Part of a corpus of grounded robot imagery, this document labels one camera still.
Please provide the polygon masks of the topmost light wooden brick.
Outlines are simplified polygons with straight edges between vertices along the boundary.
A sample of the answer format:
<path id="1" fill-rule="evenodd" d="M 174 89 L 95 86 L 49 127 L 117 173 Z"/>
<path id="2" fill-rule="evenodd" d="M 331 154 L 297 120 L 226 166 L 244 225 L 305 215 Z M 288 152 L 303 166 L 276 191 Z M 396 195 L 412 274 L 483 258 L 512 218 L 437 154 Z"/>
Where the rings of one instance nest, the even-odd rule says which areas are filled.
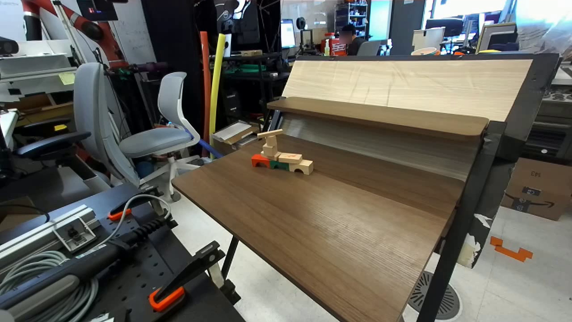
<path id="1" fill-rule="evenodd" d="M 262 154 L 274 159 L 280 152 L 278 136 L 283 134 L 283 129 L 260 132 L 260 138 L 265 139 Z"/>

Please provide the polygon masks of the pale pink wooden block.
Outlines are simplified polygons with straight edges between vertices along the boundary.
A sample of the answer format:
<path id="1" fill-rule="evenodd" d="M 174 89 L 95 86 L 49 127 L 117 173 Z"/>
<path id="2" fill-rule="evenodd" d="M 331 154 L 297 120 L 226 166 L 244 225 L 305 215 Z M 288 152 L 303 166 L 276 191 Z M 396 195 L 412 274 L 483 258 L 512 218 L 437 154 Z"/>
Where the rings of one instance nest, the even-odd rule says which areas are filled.
<path id="1" fill-rule="evenodd" d="M 299 161 L 303 161 L 303 154 L 281 152 L 278 156 L 278 161 L 281 161 L 281 163 L 299 163 Z"/>

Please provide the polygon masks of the green wooden block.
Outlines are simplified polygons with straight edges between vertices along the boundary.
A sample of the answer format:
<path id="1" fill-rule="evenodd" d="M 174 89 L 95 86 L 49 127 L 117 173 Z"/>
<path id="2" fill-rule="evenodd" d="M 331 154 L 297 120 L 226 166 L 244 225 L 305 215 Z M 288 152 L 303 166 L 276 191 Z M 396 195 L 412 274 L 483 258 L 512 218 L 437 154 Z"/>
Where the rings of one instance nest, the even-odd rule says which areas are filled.
<path id="1" fill-rule="evenodd" d="M 272 170 L 290 172 L 290 164 L 288 164 L 288 163 L 281 163 L 281 161 L 271 161 L 271 168 L 272 168 Z"/>

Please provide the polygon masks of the light wooden arch block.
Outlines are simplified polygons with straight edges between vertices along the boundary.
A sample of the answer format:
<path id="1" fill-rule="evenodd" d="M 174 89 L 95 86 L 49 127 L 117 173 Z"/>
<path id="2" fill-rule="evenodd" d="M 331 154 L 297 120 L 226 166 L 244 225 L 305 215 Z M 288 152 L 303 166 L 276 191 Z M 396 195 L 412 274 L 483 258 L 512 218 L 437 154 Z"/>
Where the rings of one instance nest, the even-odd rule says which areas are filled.
<path id="1" fill-rule="evenodd" d="M 312 159 L 301 159 L 299 163 L 292 163 L 290 170 L 297 172 L 297 173 L 310 175 L 314 172 L 314 161 Z"/>

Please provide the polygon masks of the orange wooden block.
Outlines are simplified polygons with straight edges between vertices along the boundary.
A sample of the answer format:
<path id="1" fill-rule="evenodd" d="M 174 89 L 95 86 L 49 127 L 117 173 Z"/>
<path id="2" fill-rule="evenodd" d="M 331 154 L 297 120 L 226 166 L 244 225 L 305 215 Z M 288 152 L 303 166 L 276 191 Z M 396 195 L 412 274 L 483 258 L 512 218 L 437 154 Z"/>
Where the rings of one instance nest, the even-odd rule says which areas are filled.
<path id="1" fill-rule="evenodd" d="M 271 166 L 271 159 L 263 154 L 253 154 L 251 161 L 253 161 L 253 166 L 265 166 L 265 168 Z"/>

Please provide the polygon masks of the yellow foam tube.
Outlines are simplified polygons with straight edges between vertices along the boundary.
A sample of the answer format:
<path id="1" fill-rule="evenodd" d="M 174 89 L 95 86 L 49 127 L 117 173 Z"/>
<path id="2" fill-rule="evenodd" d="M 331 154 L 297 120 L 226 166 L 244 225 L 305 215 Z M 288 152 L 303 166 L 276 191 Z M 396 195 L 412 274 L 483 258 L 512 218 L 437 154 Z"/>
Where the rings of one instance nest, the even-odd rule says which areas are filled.
<path id="1" fill-rule="evenodd" d="M 217 54 L 213 64 L 213 79 L 212 79 L 212 109 L 210 109 L 210 139 L 213 139 L 217 131 L 217 114 L 219 114 L 219 91 L 221 79 L 224 68 L 224 52 L 226 52 L 226 34 L 219 34 L 217 39 Z"/>

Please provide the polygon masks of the dark wood desk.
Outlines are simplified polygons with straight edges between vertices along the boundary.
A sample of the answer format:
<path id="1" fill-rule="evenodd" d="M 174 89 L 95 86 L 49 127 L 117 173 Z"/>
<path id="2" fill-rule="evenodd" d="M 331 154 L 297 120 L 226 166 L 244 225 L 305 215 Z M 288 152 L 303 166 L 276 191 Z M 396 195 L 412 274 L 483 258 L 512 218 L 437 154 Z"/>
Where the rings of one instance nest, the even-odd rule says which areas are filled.
<path id="1" fill-rule="evenodd" d="M 349 322 L 398 322 L 419 279 L 435 322 L 467 236 L 501 206 L 555 54 L 301 57 L 272 107 L 310 175 L 251 143 L 176 188 Z"/>

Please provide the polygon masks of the orange foam tube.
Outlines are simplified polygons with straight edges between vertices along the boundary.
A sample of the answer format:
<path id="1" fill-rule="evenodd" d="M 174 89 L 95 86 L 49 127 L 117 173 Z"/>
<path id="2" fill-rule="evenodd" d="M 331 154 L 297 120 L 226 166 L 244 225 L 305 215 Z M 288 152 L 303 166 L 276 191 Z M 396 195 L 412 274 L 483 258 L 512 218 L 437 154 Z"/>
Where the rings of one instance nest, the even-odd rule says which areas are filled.
<path id="1" fill-rule="evenodd" d="M 204 139 L 210 139 L 210 95 L 212 95 L 212 68 L 210 68 L 210 36 L 201 30 L 201 54 L 203 54 L 203 82 L 204 82 Z"/>

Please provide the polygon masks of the orange-tipped black clamp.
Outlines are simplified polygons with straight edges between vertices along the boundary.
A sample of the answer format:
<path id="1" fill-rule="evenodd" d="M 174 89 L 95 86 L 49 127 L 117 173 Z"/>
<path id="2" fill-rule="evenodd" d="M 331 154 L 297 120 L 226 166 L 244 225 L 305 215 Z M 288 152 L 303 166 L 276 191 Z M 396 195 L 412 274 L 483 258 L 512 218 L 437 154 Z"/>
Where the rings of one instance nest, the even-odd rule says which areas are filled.
<path id="1" fill-rule="evenodd" d="M 187 297 L 185 284 L 206 274 L 215 286 L 222 288 L 226 279 L 219 261 L 226 256 L 219 241 L 199 249 L 192 261 L 179 270 L 165 286 L 149 295 L 149 306 L 154 313 L 167 313 Z"/>

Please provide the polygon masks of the black perforated workbench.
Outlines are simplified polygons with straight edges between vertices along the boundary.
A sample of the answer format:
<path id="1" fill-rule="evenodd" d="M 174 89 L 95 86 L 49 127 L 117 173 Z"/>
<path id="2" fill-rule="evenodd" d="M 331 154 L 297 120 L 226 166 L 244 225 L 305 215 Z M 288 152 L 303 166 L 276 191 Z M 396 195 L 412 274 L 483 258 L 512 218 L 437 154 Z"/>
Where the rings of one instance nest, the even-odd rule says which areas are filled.
<path id="1" fill-rule="evenodd" d="M 203 274 L 187 297 L 154 313 L 149 295 L 196 252 L 174 236 L 163 202 L 128 186 L 72 202 L 6 232 L 0 243 L 0 309 L 13 322 L 244 322 L 235 284 Z"/>

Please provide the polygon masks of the grey high-back office chair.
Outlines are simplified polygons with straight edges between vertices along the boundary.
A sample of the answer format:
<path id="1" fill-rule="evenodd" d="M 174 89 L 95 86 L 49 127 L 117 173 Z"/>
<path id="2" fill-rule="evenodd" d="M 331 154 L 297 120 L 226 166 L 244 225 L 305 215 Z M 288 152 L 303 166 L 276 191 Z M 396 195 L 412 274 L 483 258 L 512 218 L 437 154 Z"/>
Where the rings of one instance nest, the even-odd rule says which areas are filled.
<path id="1" fill-rule="evenodd" d="M 31 159 L 65 159 L 78 143 L 122 182 L 140 184 L 133 161 L 120 148 L 117 116 L 122 114 L 106 68 L 85 63 L 74 84 L 74 132 L 24 145 L 19 156 Z"/>

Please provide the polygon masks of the orange floor marker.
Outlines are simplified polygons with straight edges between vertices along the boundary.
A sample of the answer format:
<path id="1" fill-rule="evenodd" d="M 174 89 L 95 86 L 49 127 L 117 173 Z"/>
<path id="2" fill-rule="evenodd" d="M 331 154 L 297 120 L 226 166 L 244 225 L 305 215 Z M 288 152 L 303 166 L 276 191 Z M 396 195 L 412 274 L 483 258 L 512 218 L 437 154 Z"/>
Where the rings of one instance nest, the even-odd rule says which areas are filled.
<path id="1" fill-rule="evenodd" d="M 496 252 L 505 254 L 505 256 L 508 256 L 508 258 L 514 258 L 514 259 L 517 259 L 517 261 L 528 261 L 528 259 L 533 258 L 533 252 L 532 252 L 532 250 L 523 249 L 523 247 L 521 247 L 519 250 L 508 249 L 508 247 L 505 245 L 505 240 L 503 240 L 503 238 L 498 238 L 498 236 L 492 236 L 492 238 L 490 238 L 490 245 L 496 249 Z"/>

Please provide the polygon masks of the cardboard box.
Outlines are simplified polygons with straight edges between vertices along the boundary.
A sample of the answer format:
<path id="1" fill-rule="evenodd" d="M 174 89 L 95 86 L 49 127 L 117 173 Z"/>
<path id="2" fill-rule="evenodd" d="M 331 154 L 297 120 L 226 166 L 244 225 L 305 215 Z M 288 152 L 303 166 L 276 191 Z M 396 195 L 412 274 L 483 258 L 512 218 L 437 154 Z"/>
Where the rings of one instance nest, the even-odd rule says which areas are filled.
<path id="1" fill-rule="evenodd" d="M 571 209 L 572 166 L 521 157 L 503 206 L 558 222 Z"/>

